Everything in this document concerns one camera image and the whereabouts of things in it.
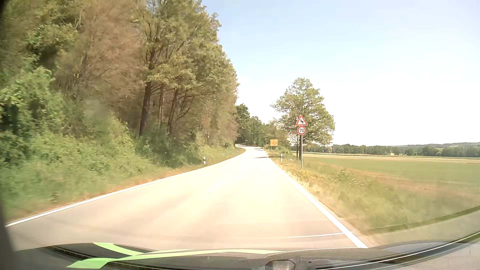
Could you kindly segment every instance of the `green tape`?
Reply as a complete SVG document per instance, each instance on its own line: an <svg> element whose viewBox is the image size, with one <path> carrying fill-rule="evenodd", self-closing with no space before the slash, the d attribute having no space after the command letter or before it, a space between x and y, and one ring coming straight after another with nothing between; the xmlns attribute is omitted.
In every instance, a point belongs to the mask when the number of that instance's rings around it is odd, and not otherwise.
<svg viewBox="0 0 480 270"><path fill-rule="evenodd" d="M271 254L271 253L280 253L283 251L278 250L263 250L263 249L214 249L214 250L199 250L199 251L190 251L190 252L176 252L176 253L160 253L160 254L145 254L129 256L124 258L92 258L82 261L77 261L67 268L77 268L77 269L100 269L109 262L113 261L127 261L127 260L138 260L138 259L156 259L156 258L168 258L168 257L180 257L180 256L191 256L191 255L202 255L202 254L211 254L211 253L222 253L222 252L237 252L237 253L250 253L250 254Z"/></svg>
<svg viewBox="0 0 480 270"><path fill-rule="evenodd" d="M94 244L97 245L97 246L100 246L102 248L109 249L111 251L115 251L115 252L122 253L122 254L125 254L125 255L135 256L135 255L143 254L142 252L138 252L138 251L134 251L134 250L130 250L130 249L126 249L126 248L114 245L113 243L99 243L99 242L96 242Z"/></svg>

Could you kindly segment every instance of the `dashed center line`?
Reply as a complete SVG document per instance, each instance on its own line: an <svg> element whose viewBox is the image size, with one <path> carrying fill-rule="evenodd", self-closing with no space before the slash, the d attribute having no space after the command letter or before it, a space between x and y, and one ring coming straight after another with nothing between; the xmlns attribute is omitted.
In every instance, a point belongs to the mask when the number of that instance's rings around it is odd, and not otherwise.
<svg viewBox="0 0 480 270"><path fill-rule="evenodd" d="M214 187L212 187L212 189L210 189L209 191L207 191L208 193L212 192L214 189L216 189L219 185L221 185L223 183L223 181L225 180L222 180L220 182L218 182L218 184L214 185Z"/></svg>

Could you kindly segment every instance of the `asphalt road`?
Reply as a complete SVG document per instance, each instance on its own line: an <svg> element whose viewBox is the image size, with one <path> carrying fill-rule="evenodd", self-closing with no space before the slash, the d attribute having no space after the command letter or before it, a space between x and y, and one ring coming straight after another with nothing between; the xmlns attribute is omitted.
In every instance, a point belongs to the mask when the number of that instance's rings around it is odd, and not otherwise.
<svg viewBox="0 0 480 270"><path fill-rule="evenodd" d="M245 153L222 163L7 230L17 250L86 242L158 250L362 246L334 222L264 151L246 147Z"/></svg>

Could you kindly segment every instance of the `70 speed limit sign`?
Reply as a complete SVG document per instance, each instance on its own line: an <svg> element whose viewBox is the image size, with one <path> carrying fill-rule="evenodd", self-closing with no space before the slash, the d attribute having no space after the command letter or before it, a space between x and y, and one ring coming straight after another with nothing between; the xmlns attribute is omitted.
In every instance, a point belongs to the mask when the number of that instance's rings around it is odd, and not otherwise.
<svg viewBox="0 0 480 270"><path fill-rule="evenodd" d="M299 133L299 135L305 135L305 133L307 133L307 128L304 126L299 126L297 128L297 132Z"/></svg>

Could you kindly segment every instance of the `distant hills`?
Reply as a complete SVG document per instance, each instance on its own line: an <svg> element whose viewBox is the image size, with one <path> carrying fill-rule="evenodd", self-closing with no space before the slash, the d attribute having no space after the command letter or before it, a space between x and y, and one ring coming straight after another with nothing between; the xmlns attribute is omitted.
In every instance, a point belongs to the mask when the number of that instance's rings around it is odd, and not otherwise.
<svg viewBox="0 0 480 270"><path fill-rule="evenodd" d="M457 146L480 146L480 142L477 143L452 143L452 144L427 144L427 145L399 145L399 146L392 146L392 147L406 147L406 148L419 148L419 147L425 147L425 146L431 146L435 148L445 148L445 147L457 147Z"/></svg>

